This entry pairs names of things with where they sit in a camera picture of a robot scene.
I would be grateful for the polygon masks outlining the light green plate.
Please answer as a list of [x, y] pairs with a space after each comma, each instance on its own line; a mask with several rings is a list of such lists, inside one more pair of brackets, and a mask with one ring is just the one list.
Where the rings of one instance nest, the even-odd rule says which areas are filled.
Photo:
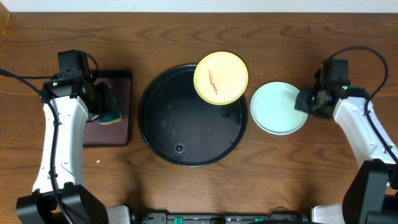
[[298, 88], [285, 82], [270, 82], [261, 86], [250, 103], [253, 120], [271, 134], [296, 132], [308, 118], [308, 114], [294, 108], [298, 93]]

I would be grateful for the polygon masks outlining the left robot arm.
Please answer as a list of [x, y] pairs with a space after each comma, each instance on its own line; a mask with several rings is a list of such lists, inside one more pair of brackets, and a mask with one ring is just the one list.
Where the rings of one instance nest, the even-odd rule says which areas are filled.
[[42, 161], [32, 194], [17, 200], [22, 223], [126, 223], [125, 206], [106, 208], [85, 187], [83, 139], [87, 123], [116, 110], [105, 82], [55, 79], [39, 92], [44, 104]]

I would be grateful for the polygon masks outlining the yellow plate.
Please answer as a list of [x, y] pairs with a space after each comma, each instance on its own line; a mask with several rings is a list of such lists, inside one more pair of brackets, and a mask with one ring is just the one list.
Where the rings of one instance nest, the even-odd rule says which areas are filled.
[[227, 105], [240, 98], [248, 85], [245, 63], [230, 52], [214, 52], [197, 65], [193, 84], [199, 96], [213, 105]]

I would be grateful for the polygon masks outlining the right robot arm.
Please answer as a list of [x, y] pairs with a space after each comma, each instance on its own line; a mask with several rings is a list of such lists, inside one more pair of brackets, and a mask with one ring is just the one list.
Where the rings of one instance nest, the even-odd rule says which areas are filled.
[[295, 109], [333, 119], [343, 130], [359, 170], [343, 201], [312, 208], [314, 223], [397, 223], [397, 148], [362, 88], [341, 86], [299, 91]]

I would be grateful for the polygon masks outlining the green yellow sponge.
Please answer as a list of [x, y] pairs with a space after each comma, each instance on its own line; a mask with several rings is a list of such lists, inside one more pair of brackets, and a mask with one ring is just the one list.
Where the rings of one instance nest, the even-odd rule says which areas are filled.
[[121, 112], [117, 108], [113, 108], [108, 113], [104, 114], [101, 119], [98, 120], [100, 125], [110, 125], [113, 123], [121, 122]]

